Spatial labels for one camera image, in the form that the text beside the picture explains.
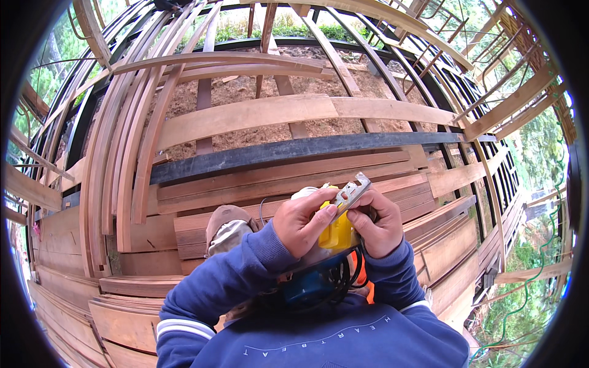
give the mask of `finger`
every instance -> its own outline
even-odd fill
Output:
[[[348,220],[350,220],[356,231],[362,235],[367,244],[380,243],[379,233],[383,229],[374,225],[370,217],[358,210],[348,210],[347,216]]]
[[[321,208],[315,216],[301,229],[303,237],[311,244],[314,244],[321,233],[327,228],[333,216],[337,213],[337,206],[334,204]]]
[[[350,209],[353,210],[354,208],[358,208],[360,206],[369,205],[373,207],[381,217],[385,217],[390,214],[393,202],[390,199],[386,198],[381,192],[376,189],[370,188],[362,194],[360,199],[358,199]]]
[[[297,207],[304,214],[311,215],[311,213],[317,211],[323,203],[334,199],[338,192],[339,189],[337,188],[319,189],[308,197],[300,198]]]

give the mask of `wooden post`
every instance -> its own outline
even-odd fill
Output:
[[[110,58],[112,55],[98,26],[90,0],[74,0],[74,10],[82,33],[84,33],[85,37],[89,37],[86,41],[88,41],[90,50],[92,50],[98,63],[110,70]]]

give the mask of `hand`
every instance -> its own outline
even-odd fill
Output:
[[[319,207],[335,198],[339,189],[319,189],[308,197],[284,202],[272,223],[274,231],[286,249],[295,258],[301,258],[313,247],[337,212],[334,204]]]
[[[358,207],[371,206],[380,219],[373,223]],[[372,258],[384,258],[403,240],[403,224],[399,206],[388,200],[376,189],[368,189],[348,210],[348,220],[364,238],[366,251]]]

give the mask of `sweatshirt sleeve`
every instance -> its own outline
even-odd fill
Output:
[[[278,239],[272,221],[241,244],[216,254],[167,295],[157,326],[158,367],[188,367],[215,335],[219,316],[272,286],[296,259]]]
[[[375,303],[402,310],[411,304],[425,301],[425,293],[419,286],[413,265],[413,248],[404,236],[401,244],[388,256],[376,259],[366,252],[364,256],[366,275],[375,285]]]

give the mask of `person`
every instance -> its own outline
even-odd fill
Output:
[[[241,208],[215,211],[207,244],[219,252],[168,293],[157,326],[157,366],[466,367],[468,343],[438,320],[424,300],[399,207],[373,188],[347,217],[365,241],[374,304],[348,293],[334,306],[303,314],[255,310],[231,317],[219,333],[213,330],[221,315],[267,290],[310,250],[336,213],[333,204],[319,208],[337,192],[319,189],[286,201],[259,231]],[[360,211],[364,206],[376,210],[376,223]],[[216,241],[239,235],[235,229],[244,224],[251,229],[240,244],[230,250],[218,246]]]

